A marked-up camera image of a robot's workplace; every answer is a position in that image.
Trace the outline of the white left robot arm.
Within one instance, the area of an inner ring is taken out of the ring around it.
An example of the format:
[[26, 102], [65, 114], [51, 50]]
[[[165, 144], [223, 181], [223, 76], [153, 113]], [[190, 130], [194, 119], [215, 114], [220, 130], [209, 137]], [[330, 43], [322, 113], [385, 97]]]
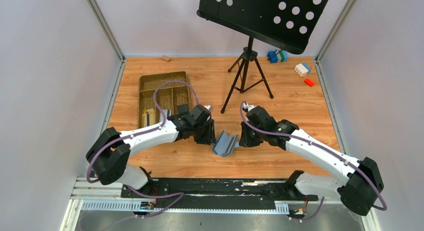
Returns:
[[85, 155], [102, 185], [120, 183], [136, 190], [151, 179], [142, 167], [129, 164], [135, 154], [161, 144], [193, 138], [197, 144], [216, 142], [211, 106], [178, 106], [178, 114], [166, 117], [161, 123], [130, 131], [118, 132], [114, 127], [104, 130]]

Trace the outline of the gold credit card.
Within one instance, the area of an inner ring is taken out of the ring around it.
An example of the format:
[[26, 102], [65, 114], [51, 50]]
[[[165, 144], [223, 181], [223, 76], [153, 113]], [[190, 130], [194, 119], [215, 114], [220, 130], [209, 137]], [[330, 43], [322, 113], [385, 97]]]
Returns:
[[156, 111], [154, 108], [145, 109], [141, 114], [141, 127], [148, 127], [156, 124]]

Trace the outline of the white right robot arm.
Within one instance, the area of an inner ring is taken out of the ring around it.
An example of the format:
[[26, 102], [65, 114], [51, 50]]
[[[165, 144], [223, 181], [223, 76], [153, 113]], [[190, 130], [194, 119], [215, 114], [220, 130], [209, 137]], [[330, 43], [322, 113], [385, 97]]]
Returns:
[[370, 157], [358, 159], [336, 151], [313, 138], [298, 125], [282, 119], [276, 121], [259, 105], [240, 104], [242, 118], [241, 147], [256, 147], [266, 142], [270, 146], [297, 154], [319, 166], [329, 176], [296, 170], [288, 183], [302, 195], [340, 199], [350, 211], [366, 216], [372, 208], [386, 211], [388, 205], [379, 166]]

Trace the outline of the silver credit card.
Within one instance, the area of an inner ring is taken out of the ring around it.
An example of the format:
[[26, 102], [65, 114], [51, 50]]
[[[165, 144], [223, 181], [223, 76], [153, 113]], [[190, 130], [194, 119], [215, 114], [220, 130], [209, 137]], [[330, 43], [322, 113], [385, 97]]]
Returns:
[[168, 117], [172, 115], [171, 109], [163, 109], [162, 111], [159, 111], [159, 122], [162, 123], [164, 120], [166, 120]]

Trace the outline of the blue leather card holder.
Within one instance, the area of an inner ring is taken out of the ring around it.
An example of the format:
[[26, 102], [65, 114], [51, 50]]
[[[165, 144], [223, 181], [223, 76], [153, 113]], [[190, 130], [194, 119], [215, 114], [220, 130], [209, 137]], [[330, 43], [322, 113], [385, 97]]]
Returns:
[[219, 157], [227, 157], [232, 154], [235, 148], [239, 147], [238, 135], [229, 135], [226, 131], [222, 131], [216, 143], [212, 147], [212, 151]]

